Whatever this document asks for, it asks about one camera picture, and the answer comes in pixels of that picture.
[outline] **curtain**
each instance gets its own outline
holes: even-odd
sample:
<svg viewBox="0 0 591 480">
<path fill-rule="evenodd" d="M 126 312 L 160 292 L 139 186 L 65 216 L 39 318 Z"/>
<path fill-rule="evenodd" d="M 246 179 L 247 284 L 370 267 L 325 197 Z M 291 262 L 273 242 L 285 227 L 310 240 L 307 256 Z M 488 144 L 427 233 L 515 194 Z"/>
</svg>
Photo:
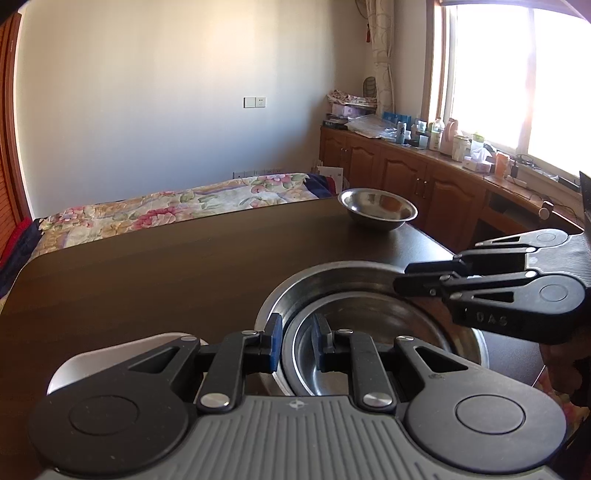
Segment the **curtain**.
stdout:
<svg viewBox="0 0 591 480">
<path fill-rule="evenodd" d="M 394 0 L 366 0 L 369 30 L 374 58 L 375 83 L 378 90 L 378 116 L 394 111 L 394 85 L 392 82 L 392 33 Z"/>
<path fill-rule="evenodd" d="M 517 5 L 518 7 L 539 8 L 577 16 L 577 12 L 561 0 L 440 0 L 440 2 L 444 7 L 467 4 Z"/>
</svg>

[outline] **floral bedspread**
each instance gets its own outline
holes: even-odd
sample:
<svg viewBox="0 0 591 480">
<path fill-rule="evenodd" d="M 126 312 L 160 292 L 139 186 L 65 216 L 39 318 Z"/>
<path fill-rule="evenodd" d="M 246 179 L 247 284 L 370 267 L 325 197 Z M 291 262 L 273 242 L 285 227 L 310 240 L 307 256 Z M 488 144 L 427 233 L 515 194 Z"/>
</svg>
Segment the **floral bedspread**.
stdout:
<svg viewBox="0 0 591 480">
<path fill-rule="evenodd" d="M 557 392 L 550 384 L 550 377 L 548 376 L 548 369 L 544 367 L 543 372 L 534 385 L 535 388 L 541 390 L 554 400 L 564 412 L 567 423 L 566 436 L 570 437 L 581 425 L 581 422 L 589 415 L 589 409 L 585 407 L 577 407 L 570 402 L 569 396 Z"/>
<path fill-rule="evenodd" d="M 43 236 L 30 260 L 55 250 L 142 228 L 218 213 L 313 200 L 304 173 L 248 177 L 180 192 L 74 207 L 41 222 Z"/>
</svg>

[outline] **paper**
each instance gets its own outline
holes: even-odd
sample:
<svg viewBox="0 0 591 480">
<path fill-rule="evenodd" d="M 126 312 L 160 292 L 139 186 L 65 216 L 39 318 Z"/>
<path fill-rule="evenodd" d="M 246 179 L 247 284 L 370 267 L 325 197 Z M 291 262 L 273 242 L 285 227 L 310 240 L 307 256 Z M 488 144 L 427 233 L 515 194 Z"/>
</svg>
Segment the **paper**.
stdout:
<svg viewBox="0 0 591 480">
<path fill-rule="evenodd" d="M 343 191 L 343 169 L 340 167 L 318 167 L 318 173 L 335 181 L 336 193 Z"/>
</svg>

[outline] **bed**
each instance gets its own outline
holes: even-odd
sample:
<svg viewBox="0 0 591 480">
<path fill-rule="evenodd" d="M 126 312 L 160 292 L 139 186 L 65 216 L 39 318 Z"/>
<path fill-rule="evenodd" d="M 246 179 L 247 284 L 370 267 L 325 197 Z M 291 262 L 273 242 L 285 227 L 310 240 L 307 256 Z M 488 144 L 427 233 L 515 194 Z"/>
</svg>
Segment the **bed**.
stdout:
<svg viewBox="0 0 591 480">
<path fill-rule="evenodd" d="M 331 179 L 288 173 L 72 207 L 47 218 L 25 220 L 0 257 L 0 311 L 21 268 L 40 255 L 169 223 L 333 195 Z"/>
</svg>

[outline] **window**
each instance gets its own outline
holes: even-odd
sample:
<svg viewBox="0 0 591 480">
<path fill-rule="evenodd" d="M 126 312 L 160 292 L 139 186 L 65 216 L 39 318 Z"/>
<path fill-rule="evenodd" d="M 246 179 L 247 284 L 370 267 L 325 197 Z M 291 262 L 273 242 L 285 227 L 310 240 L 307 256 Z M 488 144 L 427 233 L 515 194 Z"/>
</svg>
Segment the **window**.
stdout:
<svg viewBox="0 0 591 480">
<path fill-rule="evenodd" d="M 574 176 L 591 173 L 583 145 L 591 112 L 591 24 L 512 5 L 446 8 L 445 113 L 503 150 Z"/>
</svg>

